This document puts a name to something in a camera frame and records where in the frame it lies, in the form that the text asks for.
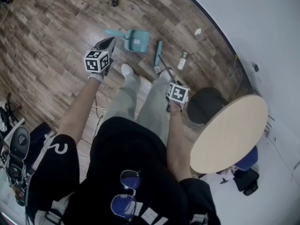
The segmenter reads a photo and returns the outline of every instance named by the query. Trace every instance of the label on dustpan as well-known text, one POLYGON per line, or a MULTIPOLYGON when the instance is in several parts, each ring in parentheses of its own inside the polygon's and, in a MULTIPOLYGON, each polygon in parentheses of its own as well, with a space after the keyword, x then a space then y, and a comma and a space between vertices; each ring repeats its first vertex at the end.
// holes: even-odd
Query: label on dustpan
POLYGON ((134 39, 134 40, 133 40, 133 43, 134 43, 134 44, 140 44, 141 41, 140 41, 139 39, 134 39))

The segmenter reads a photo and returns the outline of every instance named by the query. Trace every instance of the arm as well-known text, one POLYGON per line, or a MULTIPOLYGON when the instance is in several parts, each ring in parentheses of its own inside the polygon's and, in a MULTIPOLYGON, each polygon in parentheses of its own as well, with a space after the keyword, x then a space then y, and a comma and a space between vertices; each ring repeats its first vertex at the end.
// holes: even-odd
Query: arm
POLYGON ((170 127, 167 144, 167 164, 177 181, 191 178, 190 161, 192 146, 187 142, 180 108, 170 101, 170 127))
POLYGON ((62 117, 58 135, 68 135, 74 139, 76 144, 79 143, 99 85, 100 81, 96 78, 89 79, 62 117))

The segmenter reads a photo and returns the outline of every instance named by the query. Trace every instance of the dustpan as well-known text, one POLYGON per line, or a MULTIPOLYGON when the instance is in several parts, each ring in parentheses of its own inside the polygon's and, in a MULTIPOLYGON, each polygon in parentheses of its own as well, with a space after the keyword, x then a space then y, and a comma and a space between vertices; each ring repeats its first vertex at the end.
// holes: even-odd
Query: dustpan
POLYGON ((118 30, 106 29, 106 34, 125 39, 124 48, 135 53, 146 53, 149 42, 149 32, 144 30, 128 30, 126 33, 118 30))

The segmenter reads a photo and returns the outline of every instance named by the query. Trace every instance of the blue sunglasses lens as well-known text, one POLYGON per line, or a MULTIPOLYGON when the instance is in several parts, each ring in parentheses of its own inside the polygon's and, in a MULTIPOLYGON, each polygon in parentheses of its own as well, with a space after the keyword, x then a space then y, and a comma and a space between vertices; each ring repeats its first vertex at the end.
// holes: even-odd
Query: blue sunglasses lens
POLYGON ((121 183, 131 189, 138 189, 141 184, 141 177, 138 172, 125 170, 120 177, 121 183))
POLYGON ((112 212, 128 221, 131 221, 135 215, 136 200, 133 196, 121 194, 113 198, 112 212))

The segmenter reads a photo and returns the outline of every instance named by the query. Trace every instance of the light green pants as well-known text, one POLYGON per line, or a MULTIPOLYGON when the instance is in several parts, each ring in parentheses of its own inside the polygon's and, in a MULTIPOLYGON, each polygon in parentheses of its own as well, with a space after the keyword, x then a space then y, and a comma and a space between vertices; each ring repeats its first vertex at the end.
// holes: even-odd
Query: light green pants
POLYGON ((169 120, 165 93, 169 82, 158 78, 152 85, 146 102, 135 121, 136 98, 141 80, 136 75, 126 77, 125 83, 111 101, 104 121, 111 117, 123 117, 142 125, 155 133, 166 145, 169 133, 169 120))

